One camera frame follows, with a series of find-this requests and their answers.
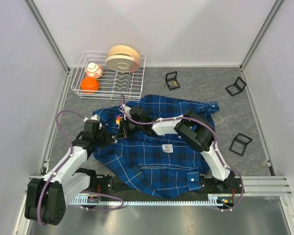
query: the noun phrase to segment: shirt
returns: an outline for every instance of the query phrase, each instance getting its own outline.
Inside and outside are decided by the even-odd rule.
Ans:
[[[151,118],[171,118],[192,110],[214,126],[211,114],[219,110],[217,102],[202,103],[160,95],[146,95],[127,106],[141,106]],[[110,135],[116,135],[120,107],[94,111]],[[147,136],[137,131],[131,138],[118,139],[94,157],[106,165],[125,184],[156,197],[174,199],[182,193],[201,190],[200,174],[209,166],[199,152],[192,150],[178,134]]]

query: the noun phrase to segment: shirt label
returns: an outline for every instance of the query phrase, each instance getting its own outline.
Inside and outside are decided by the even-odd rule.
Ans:
[[[172,144],[163,144],[162,145],[162,150],[165,153],[173,153],[173,146],[172,146]]]

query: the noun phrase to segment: white wire dish rack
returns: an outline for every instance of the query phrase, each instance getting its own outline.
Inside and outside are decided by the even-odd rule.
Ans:
[[[146,57],[145,53],[139,53],[141,56],[141,66],[135,72],[114,71],[106,66],[105,60],[108,57],[107,52],[85,51],[79,61],[78,67],[73,71],[73,80],[71,89],[80,98],[91,99],[119,99],[124,95],[126,100],[140,99],[143,91],[144,73]],[[80,85],[86,77],[85,69],[89,63],[96,63],[102,66],[103,74],[96,78],[100,83],[100,88],[95,93],[84,93]]]

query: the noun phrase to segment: metal floor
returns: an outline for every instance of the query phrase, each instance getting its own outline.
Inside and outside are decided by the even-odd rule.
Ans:
[[[233,212],[201,206],[130,206],[86,212],[69,206],[57,226],[35,222],[27,235],[291,235],[278,198],[244,198]]]
[[[165,74],[171,71],[178,71],[177,79],[181,88],[169,91]],[[220,111],[213,114],[213,119],[219,138],[218,146],[227,164],[245,176],[268,176],[270,172],[247,93],[243,91],[232,97],[225,90],[238,76],[241,76],[239,68],[146,68],[143,96],[161,94],[194,101],[217,101]],[[90,117],[94,110],[115,105],[118,105],[118,102],[113,100],[81,99],[69,89],[64,109]],[[71,140],[75,139],[84,125],[81,119],[73,114],[63,114],[60,123]],[[229,151],[233,138],[239,132],[253,138],[243,157]],[[59,162],[67,149],[65,138],[57,133],[49,168]],[[111,173],[92,157],[83,167],[94,169],[98,174]]]

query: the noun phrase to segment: robotic arm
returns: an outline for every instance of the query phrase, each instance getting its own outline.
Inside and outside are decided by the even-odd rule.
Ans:
[[[27,219],[38,220],[38,201],[43,187],[47,184],[47,190],[44,192],[40,207],[41,221],[52,225],[59,224],[64,216],[66,206],[81,191],[96,188],[96,172],[79,169],[81,164],[91,156],[97,147],[104,148],[113,143],[115,139],[131,137],[139,130],[149,136],[178,134],[190,148],[203,155],[212,171],[216,185],[222,188],[230,187],[235,174],[227,169],[229,167],[218,146],[213,145],[214,137],[205,125],[213,130],[214,128],[196,113],[188,111],[185,115],[164,121],[163,118],[150,118],[140,106],[130,108],[123,104],[121,110],[125,115],[117,119],[119,130],[114,138],[107,133],[104,125],[101,124],[100,117],[98,115],[92,116],[91,119],[85,121],[84,130],[72,142],[73,153],[68,151],[48,174],[42,178],[33,178],[29,182],[25,204]],[[204,123],[204,125],[200,125],[194,120]]]

